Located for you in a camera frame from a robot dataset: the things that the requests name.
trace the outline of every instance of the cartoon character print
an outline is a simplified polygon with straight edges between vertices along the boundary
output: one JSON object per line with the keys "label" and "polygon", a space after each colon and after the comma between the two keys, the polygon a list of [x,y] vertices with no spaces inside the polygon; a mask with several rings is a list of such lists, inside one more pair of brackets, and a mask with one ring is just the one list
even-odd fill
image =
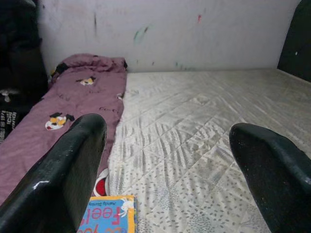
{"label": "cartoon character print", "polygon": [[108,169],[104,169],[98,176],[93,189],[94,195],[97,197],[108,195]]}
{"label": "cartoon character print", "polygon": [[127,215],[128,211],[134,211],[134,201],[127,199],[127,198],[122,198],[121,200],[123,201],[123,205],[122,205],[121,209],[124,212],[120,213],[119,215],[121,217],[125,217]]}
{"label": "cartoon character print", "polygon": [[123,96],[124,96],[124,94],[122,94],[122,93],[117,94],[117,98],[119,100],[123,100]]}
{"label": "cartoon character print", "polygon": [[79,80],[77,80],[76,82],[79,82],[79,83],[82,84],[83,86],[85,86],[85,85],[93,85],[95,79],[96,79],[96,78],[94,78],[93,76],[91,76],[91,77],[88,78],[88,79],[79,79]]}
{"label": "cartoon character print", "polygon": [[74,116],[67,114],[66,116],[61,116],[62,113],[54,113],[50,115],[50,120],[45,123],[45,128],[47,130],[58,130],[64,126],[67,120],[74,121]]}

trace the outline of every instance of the white wall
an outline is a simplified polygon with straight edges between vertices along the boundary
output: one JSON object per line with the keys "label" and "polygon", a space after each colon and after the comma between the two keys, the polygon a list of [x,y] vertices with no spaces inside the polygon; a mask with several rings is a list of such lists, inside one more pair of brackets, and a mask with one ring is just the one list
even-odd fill
{"label": "white wall", "polygon": [[298,3],[42,0],[42,53],[47,70],[81,52],[123,56],[130,71],[276,67]]}

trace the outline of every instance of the yellow book border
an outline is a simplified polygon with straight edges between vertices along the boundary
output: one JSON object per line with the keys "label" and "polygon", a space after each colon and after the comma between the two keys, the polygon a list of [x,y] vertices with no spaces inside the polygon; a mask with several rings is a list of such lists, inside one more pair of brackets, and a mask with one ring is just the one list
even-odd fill
{"label": "yellow book border", "polygon": [[[124,196],[105,196],[105,197],[91,197],[90,200],[120,200],[122,198],[133,199],[135,201],[135,196],[133,195],[124,195]],[[135,233],[135,219],[134,211],[127,212],[127,223],[128,223],[128,233]]]}

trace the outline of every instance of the mattress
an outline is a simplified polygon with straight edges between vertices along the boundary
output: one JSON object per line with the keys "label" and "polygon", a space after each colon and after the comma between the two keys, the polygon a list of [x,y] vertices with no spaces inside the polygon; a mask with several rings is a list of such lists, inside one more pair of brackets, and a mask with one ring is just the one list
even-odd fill
{"label": "mattress", "polygon": [[130,73],[109,194],[137,197],[138,232],[268,233],[229,147],[238,122],[311,156],[311,84],[276,69]]}

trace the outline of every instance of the blue book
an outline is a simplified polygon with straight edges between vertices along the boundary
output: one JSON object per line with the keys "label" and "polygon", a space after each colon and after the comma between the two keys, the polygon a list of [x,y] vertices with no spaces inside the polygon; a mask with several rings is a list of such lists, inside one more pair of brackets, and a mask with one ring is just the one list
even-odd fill
{"label": "blue book", "polygon": [[135,233],[135,197],[91,197],[77,233]]}

